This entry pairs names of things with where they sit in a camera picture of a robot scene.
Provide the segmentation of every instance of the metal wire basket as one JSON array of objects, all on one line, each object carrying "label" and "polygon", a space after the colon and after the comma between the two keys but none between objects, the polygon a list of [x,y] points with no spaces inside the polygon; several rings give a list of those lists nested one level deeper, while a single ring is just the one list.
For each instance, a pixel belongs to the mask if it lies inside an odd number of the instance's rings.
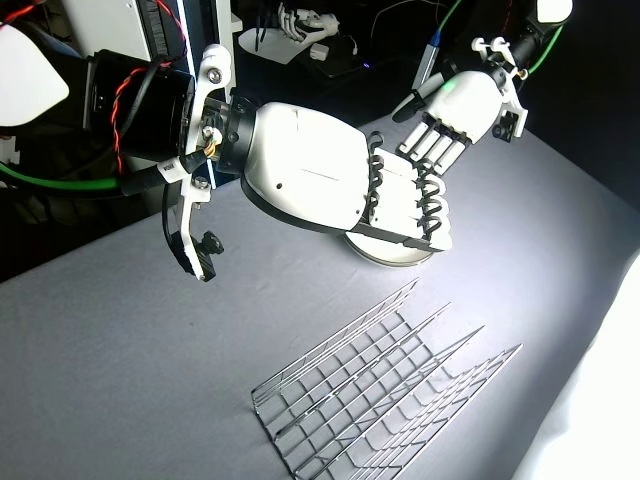
[{"label": "metal wire basket", "polygon": [[520,349],[452,376],[444,363],[481,329],[439,352],[398,312],[417,280],[255,388],[253,405],[295,479],[391,479]]}]

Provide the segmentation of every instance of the gray table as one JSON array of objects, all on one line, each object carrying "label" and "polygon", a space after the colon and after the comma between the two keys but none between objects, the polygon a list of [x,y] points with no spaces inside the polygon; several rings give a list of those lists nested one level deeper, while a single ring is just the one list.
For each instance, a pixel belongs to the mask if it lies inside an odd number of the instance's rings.
[{"label": "gray table", "polygon": [[175,264],[159,217],[5,283],[0,478],[284,479],[251,388],[417,276],[408,316],[452,301],[437,336],[487,326],[463,363],[525,346],[405,478],[509,478],[640,247],[640,216],[529,133],[483,140],[447,185],[454,248],[421,267],[373,265],[233,183],[195,217],[226,248],[208,284]]}]

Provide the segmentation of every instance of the label on cable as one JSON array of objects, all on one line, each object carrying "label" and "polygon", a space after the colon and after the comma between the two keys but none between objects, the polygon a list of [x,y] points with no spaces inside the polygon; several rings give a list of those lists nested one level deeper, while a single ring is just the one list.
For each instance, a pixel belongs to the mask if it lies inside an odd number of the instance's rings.
[{"label": "label on cable", "polygon": [[189,175],[178,158],[158,163],[157,168],[167,183],[175,183]]}]

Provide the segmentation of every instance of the green cable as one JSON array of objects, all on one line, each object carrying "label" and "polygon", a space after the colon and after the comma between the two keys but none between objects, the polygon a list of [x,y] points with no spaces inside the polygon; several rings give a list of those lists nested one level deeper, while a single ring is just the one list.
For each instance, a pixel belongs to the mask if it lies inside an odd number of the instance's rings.
[{"label": "green cable", "polygon": [[534,63],[533,66],[529,69],[529,75],[531,75],[538,68],[540,68],[540,65],[542,65],[542,62],[544,62],[544,60],[547,58],[547,55],[549,55],[549,52],[551,51],[556,41],[558,40],[558,37],[560,36],[560,32],[562,32],[563,27],[564,25],[560,25],[560,28],[558,28],[558,30],[556,30],[556,33],[553,34],[553,37],[551,37],[551,41],[549,42],[549,45],[547,45],[547,48],[545,49],[545,51],[542,53],[542,55],[540,55],[540,58],[536,61],[536,63]]},{"label": "green cable", "polygon": [[440,22],[440,26],[438,27],[438,30],[442,31],[442,29],[444,28],[446,23],[449,21],[449,17],[451,17],[451,15],[453,15],[453,12],[455,11],[456,8],[458,8],[458,5],[460,5],[461,1],[462,0],[457,0],[456,3],[454,3],[453,6],[449,9],[447,14],[442,19],[442,22]]},{"label": "green cable", "polygon": [[116,178],[103,178],[100,180],[88,180],[88,181],[59,181],[48,180],[46,178],[34,178],[22,173],[18,173],[11,168],[7,167],[4,163],[0,162],[0,172],[6,173],[16,180],[37,185],[45,188],[55,188],[58,190],[76,190],[76,191],[95,191],[95,190],[110,190],[118,188],[118,180]]}]

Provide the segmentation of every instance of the robotic arm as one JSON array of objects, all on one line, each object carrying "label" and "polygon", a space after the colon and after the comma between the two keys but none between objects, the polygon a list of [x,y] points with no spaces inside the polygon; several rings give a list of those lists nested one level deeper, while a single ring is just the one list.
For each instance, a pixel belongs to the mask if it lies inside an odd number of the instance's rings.
[{"label": "robotic arm", "polygon": [[[418,89],[414,97],[423,102],[422,121],[395,153],[381,148],[381,134],[367,139],[320,112],[282,103],[257,108],[240,97],[230,105],[213,99],[210,94],[229,81],[230,56],[212,45],[204,52],[195,88],[189,75],[173,70],[147,85],[147,97],[136,106],[138,116],[121,148],[157,165],[119,178],[118,188],[131,195],[180,182],[179,231],[170,234],[165,228],[165,236],[184,270],[204,281],[215,276],[211,255],[223,251],[212,232],[200,241],[190,233],[192,208],[209,202],[215,188],[213,178],[193,178],[208,161],[219,171],[239,174],[242,190],[257,207],[292,225],[359,234],[422,252],[447,250],[452,242],[441,177],[494,124],[493,133],[501,138],[522,133],[527,111],[512,79],[526,75],[531,55],[568,16],[553,16],[543,4],[549,5],[539,2],[513,48],[500,37],[488,44],[476,39],[472,48],[481,57],[477,70],[448,78],[437,73]],[[39,128],[55,113],[57,122],[76,122],[106,139],[112,130],[105,106],[113,102],[126,72],[145,64],[113,52],[67,57],[12,26],[0,29],[0,58],[5,71],[15,74],[0,77],[0,104],[9,105],[0,112],[0,125]],[[31,91],[20,85],[44,75],[56,88],[49,96],[38,92],[31,99]],[[136,97],[134,92],[121,99],[125,111]],[[66,107],[71,104],[82,108],[70,115]],[[415,102],[405,106],[415,108]],[[5,177],[15,175],[3,164],[0,170]]]}]

